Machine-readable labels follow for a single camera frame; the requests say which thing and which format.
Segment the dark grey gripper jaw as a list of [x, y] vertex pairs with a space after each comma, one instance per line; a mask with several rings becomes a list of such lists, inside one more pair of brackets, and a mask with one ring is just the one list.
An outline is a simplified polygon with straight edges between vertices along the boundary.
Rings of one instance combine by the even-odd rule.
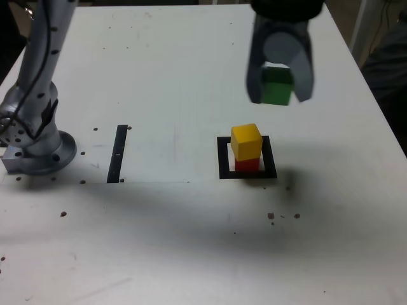
[[260, 104], [264, 93], [263, 66], [266, 62], [264, 44], [269, 34], [267, 21], [255, 14], [245, 84], [254, 104]]

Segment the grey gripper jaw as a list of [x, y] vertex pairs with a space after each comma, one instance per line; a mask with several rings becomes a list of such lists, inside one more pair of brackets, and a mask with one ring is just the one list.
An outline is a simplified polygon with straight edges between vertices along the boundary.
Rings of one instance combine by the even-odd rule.
[[314, 67], [308, 22], [269, 21], [267, 26], [270, 33], [263, 43], [266, 61], [287, 66], [297, 99], [309, 100], [314, 89]]

